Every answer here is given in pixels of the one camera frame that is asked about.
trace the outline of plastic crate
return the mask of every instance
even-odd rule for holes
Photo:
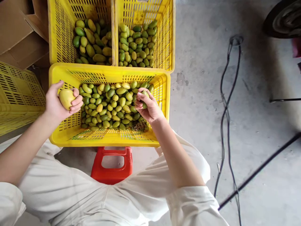
[[[44,110],[35,74],[0,62],[0,136],[33,122]]]
[[[114,34],[114,0],[49,0],[49,49],[50,63],[74,63],[79,57],[73,46],[75,23],[78,19],[100,20],[112,24]],[[112,52],[114,66],[115,53]]]
[[[151,82],[153,95],[167,120],[169,119],[170,75],[163,69],[142,72],[139,68],[56,63],[50,67],[49,84],[64,80],[65,88],[79,88],[83,83]],[[150,128],[147,132],[99,130],[81,128],[81,112],[64,120],[53,132],[50,141],[59,147],[140,146],[158,147]]]
[[[154,68],[169,73],[175,70],[176,5],[175,0],[116,0],[115,1],[115,65],[118,66],[118,25],[126,24],[131,30],[135,25],[158,21],[155,43]]]

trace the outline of person's right hand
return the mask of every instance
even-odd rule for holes
[[[140,93],[142,91],[146,91],[150,97],[147,97],[146,95]],[[144,103],[147,105],[146,109],[143,109],[141,101],[144,101]],[[138,89],[135,101],[135,108],[142,115],[142,117],[145,118],[145,120],[147,120],[150,124],[155,121],[165,119],[164,114],[159,108],[156,99],[153,97],[153,95],[149,92],[148,89]]]

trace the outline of stool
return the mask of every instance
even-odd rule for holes
[[[123,156],[124,165],[119,169],[107,169],[102,167],[103,157],[106,155]],[[132,148],[124,147],[124,150],[105,150],[104,147],[98,147],[94,159],[91,177],[96,181],[108,185],[123,181],[133,173]]]

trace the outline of concrete floor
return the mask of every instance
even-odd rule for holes
[[[300,71],[298,61],[292,59],[290,40],[267,38],[261,32],[265,17],[277,2],[176,0],[176,69],[171,81],[170,125],[209,162],[212,178],[207,185],[212,192],[218,172],[216,164],[221,159],[219,128],[223,104],[219,85],[230,36],[244,37],[239,78],[230,103],[232,165],[237,184],[301,129],[300,103],[268,102],[271,96],[301,96]],[[234,79],[236,57],[234,49],[225,91],[230,90]],[[296,142],[286,149],[240,193],[243,225],[301,224],[300,147],[300,142]],[[92,148],[64,148],[57,158],[89,174],[94,156]],[[144,168],[156,156],[154,149],[134,148],[134,171]],[[223,201],[232,190],[226,163],[217,200]],[[229,225],[238,225],[235,202],[226,205],[221,214]],[[31,221],[29,214],[23,219],[26,220],[17,225],[39,225],[37,219],[36,223]],[[171,225],[169,215],[150,225]]]

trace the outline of finger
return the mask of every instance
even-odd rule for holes
[[[139,88],[138,89],[138,92],[142,92],[142,91],[146,91],[147,94],[150,96],[150,99],[155,100],[154,96],[151,94],[151,92],[148,89],[146,89],[146,88]]]
[[[77,113],[80,109],[81,108],[78,108],[78,109],[75,109],[75,110],[71,110],[71,111],[69,111],[69,113],[73,115],[74,113]]]
[[[135,109],[136,109],[136,110],[143,109],[143,106],[137,106],[137,105],[136,105],[136,106],[135,106]]]
[[[72,111],[72,110],[76,110],[76,109],[78,109],[78,108],[81,108],[81,106],[84,104],[84,102],[79,102],[77,105],[74,105],[74,106],[72,106],[72,107],[70,107],[70,111]]]
[[[72,104],[73,106],[75,106],[75,105],[79,104],[81,101],[82,101],[82,96],[81,96],[81,95],[78,95],[77,98],[71,102],[71,104]]]
[[[140,101],[138,101],[138,100],[135,101],[135,105],[136,105],[136,106],[139,106],[139,107],[142,107],[142,106],[143,106],[143,104],[142,104]]]
[[[78,97],[79,90],[77,88],[72,89],[73,90],[73,96]]]
[[[63,81],[63,80],[59,81],[58,83],[52,84],[52,85],[49,87],[48,93],[55,93],[55,94],[57,94],[57,90],[58,90],[59,88],[61,88],[61,87],[63,86],[63,84],[64,84],[64,81]]]
[[[154,102],[148,96],[142,93],[137,93],[137,97],[138,99],[144,101],[144,103],[146,103],[147,106],[151,106],[154,104]]]

